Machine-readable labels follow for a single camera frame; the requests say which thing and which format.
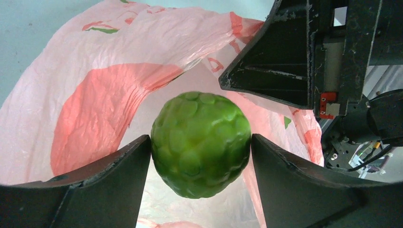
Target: bumpy green ball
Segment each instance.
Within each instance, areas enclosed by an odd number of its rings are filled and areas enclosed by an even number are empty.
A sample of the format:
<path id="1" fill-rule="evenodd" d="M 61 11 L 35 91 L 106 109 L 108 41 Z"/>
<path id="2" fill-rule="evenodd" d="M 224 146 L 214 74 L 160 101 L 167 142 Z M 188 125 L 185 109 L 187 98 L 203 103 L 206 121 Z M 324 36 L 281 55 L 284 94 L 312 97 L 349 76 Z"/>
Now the bumpy green ball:
<path id="1" fill-rule="evenodd" d="M 250 136 L 248 120 L 229 99 L 183 93 L 169 100 L 154 121 L 154 165 L 179 196 L 212 197 L 247 165 Z"/>

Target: red component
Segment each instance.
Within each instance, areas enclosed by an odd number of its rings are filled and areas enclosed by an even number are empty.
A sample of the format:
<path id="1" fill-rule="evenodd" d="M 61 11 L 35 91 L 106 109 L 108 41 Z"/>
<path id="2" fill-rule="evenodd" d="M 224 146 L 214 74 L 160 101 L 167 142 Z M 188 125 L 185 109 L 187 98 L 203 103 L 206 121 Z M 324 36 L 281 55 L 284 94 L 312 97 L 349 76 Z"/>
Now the red component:
<path id="1" fill-rule="evenodd" d="M 335 117 L 332 115 L 326 115 L 326 104 L 335 102 L 337 99 L 336 92 L 326 92 L 320 95 L 320 109 L 319 109 L 319 117 L 322 119 L 331 119 L 333 120 Z"/>

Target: green toy vegetable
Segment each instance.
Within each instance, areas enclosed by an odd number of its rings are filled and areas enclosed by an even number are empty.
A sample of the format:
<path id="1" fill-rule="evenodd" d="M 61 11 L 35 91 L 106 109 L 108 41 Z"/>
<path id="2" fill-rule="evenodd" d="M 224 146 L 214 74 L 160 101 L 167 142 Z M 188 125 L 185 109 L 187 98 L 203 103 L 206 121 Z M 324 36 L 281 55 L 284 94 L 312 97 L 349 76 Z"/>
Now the green toy vegetable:
<path id="1" fill-rule="evenodd" d="M 187 92 L 169 100 L 151 130 L 158 174 L 176 194 L 208 198 L 236 180 L 249 160 L 250 125 L 229 99 Z"/>

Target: light blue surface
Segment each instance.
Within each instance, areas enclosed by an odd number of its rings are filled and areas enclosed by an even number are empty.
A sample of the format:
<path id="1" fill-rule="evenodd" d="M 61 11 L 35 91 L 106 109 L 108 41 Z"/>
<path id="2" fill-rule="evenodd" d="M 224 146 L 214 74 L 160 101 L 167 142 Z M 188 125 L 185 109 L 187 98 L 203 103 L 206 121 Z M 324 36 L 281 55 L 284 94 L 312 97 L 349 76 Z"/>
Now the light blue surface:
<path id="1" fill-rule="evenodd" d="M 0 0 L 0 105 L 52 35 L 69 19 L 100 0 Z M 165 7 L 203 7 L 264 20 L 273 0 L 141 0 Z"/>

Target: red and white plastic bag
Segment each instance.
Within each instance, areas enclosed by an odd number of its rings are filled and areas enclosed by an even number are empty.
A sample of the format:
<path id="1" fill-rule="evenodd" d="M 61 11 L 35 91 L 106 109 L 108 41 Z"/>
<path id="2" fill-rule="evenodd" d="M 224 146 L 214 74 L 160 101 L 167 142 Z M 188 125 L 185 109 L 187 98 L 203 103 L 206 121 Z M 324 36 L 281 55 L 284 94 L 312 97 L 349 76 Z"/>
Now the red and white plastic bag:
<path id="1" fill-rule="evenodd" d="M 253 133 L 323 165 L 312 111 L 220 89 L 217 78 L 262 24 L 125 0 L 74 17 L 0 109 L 0 183 L 47 181 L 113 153 L 149 134 L 166 101 L 192 90 L 228 97 Z M 251 160 L 242 178 L 197 200 L 177 196 L 150 164 L 138 227 L 266 227 Z"/>

